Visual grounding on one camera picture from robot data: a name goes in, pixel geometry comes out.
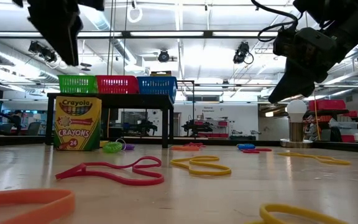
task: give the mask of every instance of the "crayon box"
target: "crayon box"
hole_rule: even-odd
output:
[[[55,108],[55,149],[99,149],[101,100],[91,97],[58,96]]]

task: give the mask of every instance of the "table leg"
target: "table leg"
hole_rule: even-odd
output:
[[[169,143],[173,144],[173,109],[169,110]]]
[[[48,111],[47,111],[47,127],[45,132],[45,144],[51,146],[53,144],[52,125],[53,125],[53,106],[55,98],[48,97]]]
[[[162,147],[168,148],[168,109],[162,110]]]

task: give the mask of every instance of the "green basket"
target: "green basket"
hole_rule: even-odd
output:
[[[58,75],[60,93],[98,93],[93,75]]]

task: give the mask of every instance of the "yellow rubber band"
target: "yellow rubber band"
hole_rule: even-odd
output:
[[[218,160],[219,160],[218,156],[195,156],[195,157],[191,157],[191,158],[172,159],[171,160],[171,165],[188,169],[190,174],[195,174],[195,175],[226,175],[226,174],[231,174],[231,169],[230,168],[228,168],[226,166],[218,165],[218,164],[209,163],[210,161],[218,161]],[[221,169],[222,171],[194,170],[194,169],[190,168],[189,165],[181,163],[181,162],[184,162],[184,161],[189,161],[189,163],[191,165],[212,167],[212,168]]]
[[[269,212],[280,212],[290,215],[297,215],[299,217],[309,218],[313,221],[325,224],[348,224],[348,222],[312,210],[276,203],[264,204],[260,206],[259,215],[263,221],[249,222],[246,224],[285,224],[285,222],[275,218],[269,214]]]
[[[340,159],[335,159],[329,156],[315,156],[315,155],[305,155],[296,152],[280,152],[278,153],[280,156],[297,156],[297,157],[307,157],[316,159],[319,162],[326,163],[326,164],[335,164],[335,165],[350,165],[349,161],[343,161]]]

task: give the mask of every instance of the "person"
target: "person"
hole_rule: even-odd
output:
[[[14,127],[17,128],[18,131],[22,129],[21,122],[22,122],[22,115],[23,112],[21,110],[15,110],[12,119],[10,120],[11,123],[14,123]]]

